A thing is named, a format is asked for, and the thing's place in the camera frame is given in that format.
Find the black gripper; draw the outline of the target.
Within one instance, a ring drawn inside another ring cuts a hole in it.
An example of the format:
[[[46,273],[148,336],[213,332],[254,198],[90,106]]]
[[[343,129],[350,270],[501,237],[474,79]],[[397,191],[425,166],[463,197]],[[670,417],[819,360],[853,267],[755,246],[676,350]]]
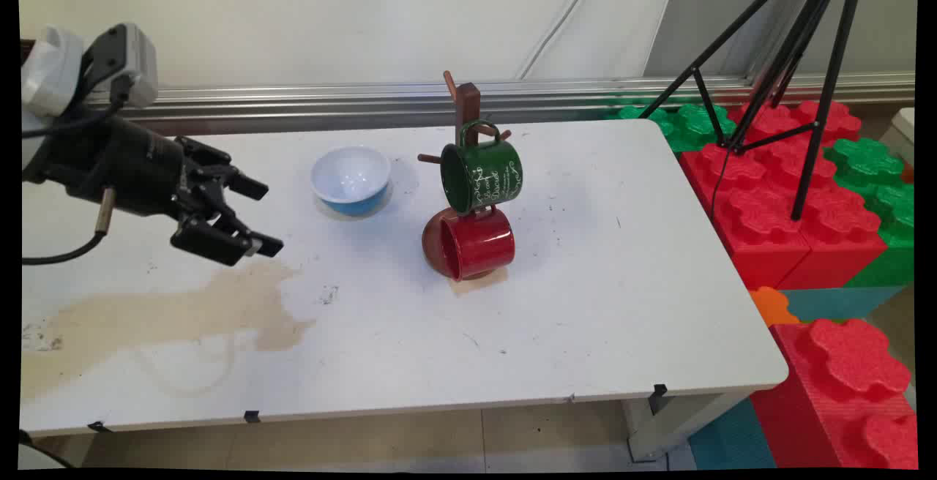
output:
[[[227,153],[187,137],[167,138],[115,116],[78,135],[53,137],[44,145],[44,180],[63,184],[67,194],[100,202],[107,187],[115,189],[115,206],[140,217],[177,220],[209,209],[198,189],[223,197],[230,189],[261,200],[268,184],[232,166]],[[180,220],[171,246],[224,266],[254,255],[273,258],[282,240],[265,236],[224,217]]]

